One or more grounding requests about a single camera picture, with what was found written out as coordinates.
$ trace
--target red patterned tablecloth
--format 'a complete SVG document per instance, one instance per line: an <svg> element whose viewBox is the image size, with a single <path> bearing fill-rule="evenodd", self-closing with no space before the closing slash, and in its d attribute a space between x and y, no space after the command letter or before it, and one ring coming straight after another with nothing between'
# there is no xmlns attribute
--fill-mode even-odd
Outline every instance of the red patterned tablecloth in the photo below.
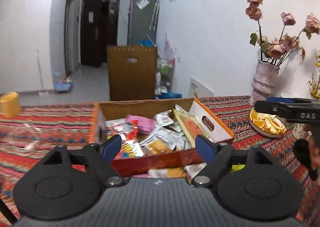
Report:
<svg viewBox="0 0 320 227"><path fill-rule="evenodd" d="M235 133L233 146L236 149L248 149L260 144L303 184L305 198L297 218L312 226L318 216L317 205L320 188L311 182L308 171L294 157L292 147L295 138L288 130L283 138L268 139L258 135L248 123L251 106L249 96L227 96L200 98L200 101L216 114ZM64 143L70 149L82 148L89 141L93 125L93 104L70 104L24 107L19 116L8 120L0 115L0 197L16 214L12 200L15 183L37 161L55 145ZM44 140L36 145L36 150L26 152L23 147L33 140L18 132L8 143L8 133L13 129L32 123L43 130Z"/></svg>

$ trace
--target refrigerator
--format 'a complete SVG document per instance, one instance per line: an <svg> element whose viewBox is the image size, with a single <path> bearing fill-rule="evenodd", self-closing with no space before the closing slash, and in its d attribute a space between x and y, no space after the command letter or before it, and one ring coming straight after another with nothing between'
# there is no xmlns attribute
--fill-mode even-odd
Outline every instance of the refrigerator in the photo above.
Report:
<svg viewBox="0 0 320 227"><path fill-rule="evenodd" d="M158 18L156 17L157 12L155 13L155 18L152 23L151 30L149 28L152 20L152 15L154 11L156 11L155 4L157 0L149 0L150 4L148 4L143 9L140 9L137 5L137 3L140 1L141 0L130 0L129 25L127 35L128 45L140 45L141 41L150 39L154 44L156 43L156 28L158 21Z"/></svg>

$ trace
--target flower vase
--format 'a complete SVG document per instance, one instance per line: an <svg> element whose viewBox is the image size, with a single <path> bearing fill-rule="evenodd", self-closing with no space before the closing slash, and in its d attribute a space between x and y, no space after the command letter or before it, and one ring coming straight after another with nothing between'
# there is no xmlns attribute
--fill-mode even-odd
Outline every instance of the flower vase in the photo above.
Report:
<svg viewBox="0 0 320 227"><path fill-rule="evenodd" d="M279 67L267 62L258 60L256 73L252 80L252 95L249 104L254 106L256 101L267 99L275 88L279 73Z"/></svg>

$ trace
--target cardboard box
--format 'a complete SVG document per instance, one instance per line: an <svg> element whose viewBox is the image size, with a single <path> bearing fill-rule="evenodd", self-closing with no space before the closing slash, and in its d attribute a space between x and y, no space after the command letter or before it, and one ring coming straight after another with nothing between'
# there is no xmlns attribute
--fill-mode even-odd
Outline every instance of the cardboard box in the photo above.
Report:
<svg viewBox="0 0 320 227"><path fill-rule="evenodd" d="M156 47L108 46L110 99L153 99L156 67Z"/></svg>
<svg viewBox="0 0 320 227"><path fill-rule="evenodd" d="M186 111L190 111L189 113L197 118L198 123L213 142L232 143L233 132L197 99L139 100L130 102L110 101L96 104L93 134L90 141L101 143L101 129L105 128L105 120L124 118L128 114L153 118L157 113L169 109L173 110L175 104L178 104ZM214 124L215 130L210 131L204 126L202 122L204 116ZM179 167L202 162L203 160L196 150L189 149L164 155L118 159L114 160L111 166L122 176L128 177L135 174L146 173L150 169Z"/></svg>

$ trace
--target pink snack packet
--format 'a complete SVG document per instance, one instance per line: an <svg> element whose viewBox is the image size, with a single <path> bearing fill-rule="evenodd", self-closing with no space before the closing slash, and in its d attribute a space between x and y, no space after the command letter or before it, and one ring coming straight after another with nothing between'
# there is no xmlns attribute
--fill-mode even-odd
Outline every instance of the pink snack packet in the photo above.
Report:
<svg viewBox="0 0 320 227"><path fill-rule="evenodd" d="M127 115L125 118L127 122L132 120L138 121L138 133L148 135L155 128L156 122L154 119L148 119L146 117Z"/></svg>

